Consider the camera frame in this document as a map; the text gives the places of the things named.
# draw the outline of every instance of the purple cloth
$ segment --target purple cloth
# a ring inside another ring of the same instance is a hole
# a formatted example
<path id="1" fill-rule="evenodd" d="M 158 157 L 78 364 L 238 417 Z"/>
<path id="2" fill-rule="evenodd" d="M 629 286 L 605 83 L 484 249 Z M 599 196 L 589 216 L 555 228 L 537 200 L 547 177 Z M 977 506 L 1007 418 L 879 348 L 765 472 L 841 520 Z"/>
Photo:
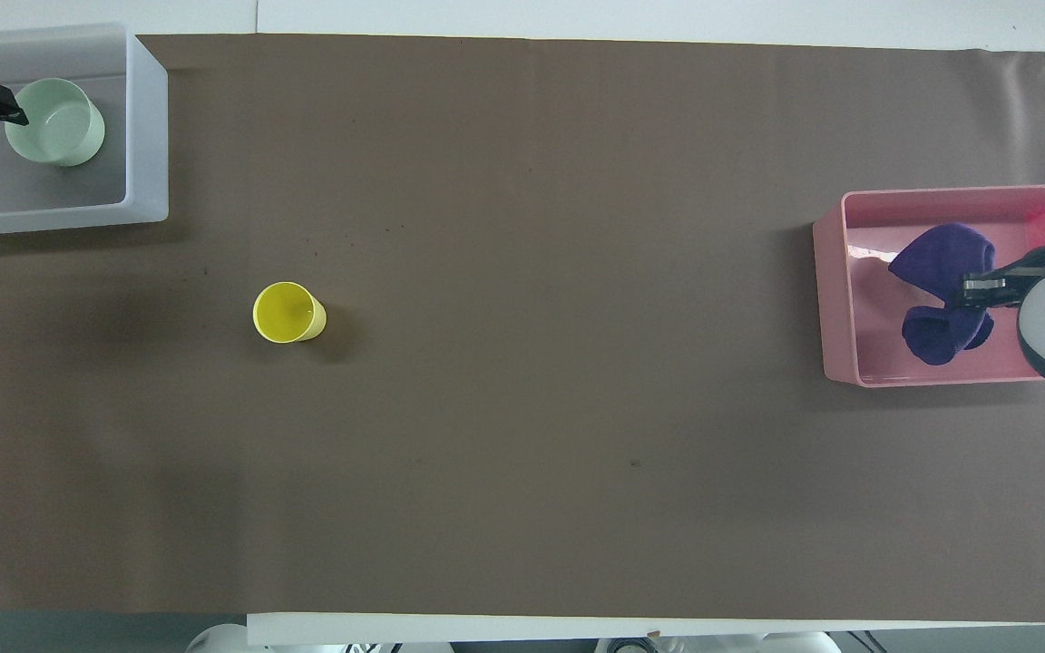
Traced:
<path id="1" fill-rule="evenodd" d="M 889 263 L 907 284 L 946 303 L 913 306 L 901 324 L 901 337 L 918 358 L 945 365 L 962 350 L 981 346 L 994 329 L 986 309 L 953 306 L 963 274 L 994 270 L 994 244 L 965 224 L 942 224 L 913 239 Z"/>

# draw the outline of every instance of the light green cup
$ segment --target light green cup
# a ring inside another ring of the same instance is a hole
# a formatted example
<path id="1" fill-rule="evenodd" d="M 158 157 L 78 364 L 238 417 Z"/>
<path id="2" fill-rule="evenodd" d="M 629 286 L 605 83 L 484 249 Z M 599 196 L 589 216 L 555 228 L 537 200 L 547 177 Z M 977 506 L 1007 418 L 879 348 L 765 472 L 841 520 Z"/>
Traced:
<path id="1" fill-rule="evenodd" d="M 67 79 L 39 79 L 16 94 L 30 124 L 5 125 L 7 141 L 25 160 L 62 166 L 90 160 L 103 145 L 103 116 Z"/>

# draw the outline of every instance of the white round object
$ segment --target white round object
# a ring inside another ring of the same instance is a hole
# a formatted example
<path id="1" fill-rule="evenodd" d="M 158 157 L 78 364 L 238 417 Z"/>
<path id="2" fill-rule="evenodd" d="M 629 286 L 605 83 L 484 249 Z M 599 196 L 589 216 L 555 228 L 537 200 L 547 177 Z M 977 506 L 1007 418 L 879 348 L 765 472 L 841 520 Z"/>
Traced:
<path id="1" fill-rule="evenodd" d="M 183 653 L 265 653 L 266 646 L 249 646 L 249 629 L 239 624 L 220 624 L 206 629 Z"/>
<path id="2" fill-rule="evenodd" d="M 760 653 L 841 653 L 823 632 L 774 632 L 760 642 Z"/>

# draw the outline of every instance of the brown tabletop surface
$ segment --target brown tabletop surface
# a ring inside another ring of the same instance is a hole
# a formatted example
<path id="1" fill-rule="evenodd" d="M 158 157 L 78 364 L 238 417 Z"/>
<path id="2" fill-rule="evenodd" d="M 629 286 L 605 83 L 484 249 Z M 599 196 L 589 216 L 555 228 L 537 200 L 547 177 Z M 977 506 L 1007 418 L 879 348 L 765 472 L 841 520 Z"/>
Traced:
<path id="1" fill-rule="evenodd" d="M 166 223 L 0 236 L 0 608 L 1045 621 L 1045 383 L 827 380 L 810 229 L 1045 182 L 1042 54 L 142 41 Z"/>

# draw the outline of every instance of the black cable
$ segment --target black cable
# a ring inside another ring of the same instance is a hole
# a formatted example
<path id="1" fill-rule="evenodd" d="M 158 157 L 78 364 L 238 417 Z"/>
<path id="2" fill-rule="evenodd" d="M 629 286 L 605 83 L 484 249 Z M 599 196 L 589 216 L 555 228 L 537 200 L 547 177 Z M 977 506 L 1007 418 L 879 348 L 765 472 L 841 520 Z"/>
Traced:
<path id="1" fill-rule="evenodd" d="M 884 649 L 882 643 L 878 642 L 878 637 L 874 636 L 874 633 L 865 631 L 865 636 L 869 637 L 869 640 L 874 643 L 874 646 L 877 646 L 878 653 L 889 653 L 887 650 Z"/>
<path id="2" fill-rule="evenodd" d="M 851 631 L 851 629 L 849 631 L 845 631 L 845 632 L 849 633 L 849 636 L 854 637 L 854 639 L 856 639 L 858 642 L 858 644 L 862 645 L 869 653 L 876 653 L 874 651 L 874 648 L 872 648 L 872 646 L 867 645 L 865 643 L 865 640 L 863 640 L 861 637 L 857 636 L 856 632 Z"/>

